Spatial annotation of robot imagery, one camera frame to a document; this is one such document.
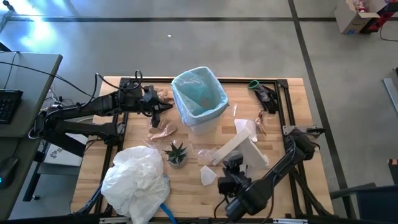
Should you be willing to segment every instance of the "keyboard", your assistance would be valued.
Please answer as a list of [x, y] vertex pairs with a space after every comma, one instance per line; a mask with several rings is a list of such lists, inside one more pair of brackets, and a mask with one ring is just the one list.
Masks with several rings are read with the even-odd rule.
[[23, 93], [20, 90], [0, 90], [0, 124], [11, 123]]

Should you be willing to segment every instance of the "succulent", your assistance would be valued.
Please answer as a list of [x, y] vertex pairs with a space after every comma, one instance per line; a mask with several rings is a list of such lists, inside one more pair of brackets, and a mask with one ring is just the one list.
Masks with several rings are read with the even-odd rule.
[[166, 152], [166, 154], [169, 156], [169, 159], [167, 159], [168, 161], [174, 163], [174, 164], [179, 164], [182, 162], [182, 160], [184, 159], [184, 157], [187, 156], [187, 152], [185, 152], [186, 147], [182, 148], [182, 143], [180, 145], [180, 147], [175, 147], [175, 145], [172, 143], [172, 150], [171, 151], [166, 151], [164, 150], [164, 152]]

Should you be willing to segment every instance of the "light blue trash bag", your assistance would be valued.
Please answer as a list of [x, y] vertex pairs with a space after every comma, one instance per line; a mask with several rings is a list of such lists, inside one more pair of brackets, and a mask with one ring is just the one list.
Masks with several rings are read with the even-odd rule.
[[215, 119], [228, 106], [228, 96], [207, 67], [194, 68], [175, 77], [172, 90], [182, 123], [187, 126]]

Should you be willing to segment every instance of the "plant pot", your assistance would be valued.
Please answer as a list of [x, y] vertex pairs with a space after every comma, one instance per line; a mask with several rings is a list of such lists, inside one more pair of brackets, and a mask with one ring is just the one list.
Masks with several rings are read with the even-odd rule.
[[179, 169], [179, 168], [183, 167], [187, 163], [187, 160], [188, 160], [188, 157], [185, 156], [179, 164], [175, 164], [175, 163], [170, 162], [170, 161], [168, 161], [168, 162], [169, 162], [170, 166], [173, 167], [174, 169]]

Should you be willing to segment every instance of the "wooden table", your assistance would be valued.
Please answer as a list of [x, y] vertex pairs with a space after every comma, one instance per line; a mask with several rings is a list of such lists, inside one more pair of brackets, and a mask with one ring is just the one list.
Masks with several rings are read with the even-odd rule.
[[[120, 78], [121, 77], [106, 77], [106, 80], [118, 86]], [[301, 78], [288, 78], [287, 80], [296, 124], [301, 126], [312, 125], [312, 118], [303, 80]], [[169, 95], [172, 95], [169, 83], [144, 83], [143, 85], [154, 85], [155, 89], [167, 90]], [[164, 152], [160, 152], [164, 159], [164, 173], [168, 174], [170, 177], [170, 195], [165, 203], [177, 218], [213, 217], [213, 210], [222, 200], [222, 196], [218, 194], [216, 181], [209, 186], [202, 186], [200, 168], [205, 164], [205, 161], [198, 158], [197, 152], [200, 149], [212, 149], [227, 143], [236, 134], [234, 119], [254, 119], [261, 109], [254, 92], [249, 91], [246, 85], [223, 84], [223, 87], [229, 97], [229, 104], [231, 106], [223, 113], [218, 127], [211, 133], [202, 136], [193, 135], [190, 129], [182, 124], [175, 106], [161, 115], [161, 117], [171, 119], [174, 124], [178, 126], [178, 131], [171, 135], [171, 137], [188, 142], [188, 162], [185, 167], [181, 169], [171, 168], [166, 161], [167, 158]], [[100, 95], [111, 93], [114, 90], [113, 87], [103, 83]], [[283, 91], [281, 96], [282, 102], [284, 102], [285, 120], [288, 121]], [[234, 117], [233, 110], [235, 105], [236, 115]], [[147, 137], [149, 119], [150, 118], [146, 118], [142, 114], [129, 114], [124, 148], [146, 145], [143, 140]], [[93, 122], [98, 124], [112, 122], [112, 117], [95, 116]], [[257, 130], [258, 142], [256, 142], [256, 145], [261, 152], [269, 158], [271, 162], [269, 168], [271, 168], [285, 154], [279, 115], [267, 113], [265, 116], [265, 124], [267, 136]], [[95, 142], [92, 147], [87, 150], [83, 158], [73, 197], [73, 211], [77, 211], [85, 204], [100, 183], [105, 151], [106, 146], [101, 141]], [[116, 148], [113, 149], [112, 158], [115, 153]], [[221, 164], [209, 167], [216, 172], [218, 176], [223, 176]], [[315, 153], [312, 160], [304, 162], [304, 168], [308, 186], [322, 205], [329, 212], [333, 213], [319, 151]], [[256, 173], [255, 176], [260, 178], [266, 172], [267, 170], [262, 170]], [[297, 188], [299, 189], [298, 196], [301, 209], [305, 211], [302, 191], [298, 185]], [[101, 207], [102, 211], [105, 207], [106, 200], [104, 199], [103, 206]], [[224, 207], [225, 204], [222, 204], [217, 210], [217, 217], [225, 217]], [[270, 207], [269, 204], [266, 209], [259, 212], [254, 217], [264, 218]], [[294, 216], [292, 193], [290, 190], [289, 178], [287, 177], [275, 188], [275, 204], [272, 217], [284, 217], [286, 213], [290, 213]], [[155, 214], [155, 217], [167, 216], [163, 211], [159, 210]]]

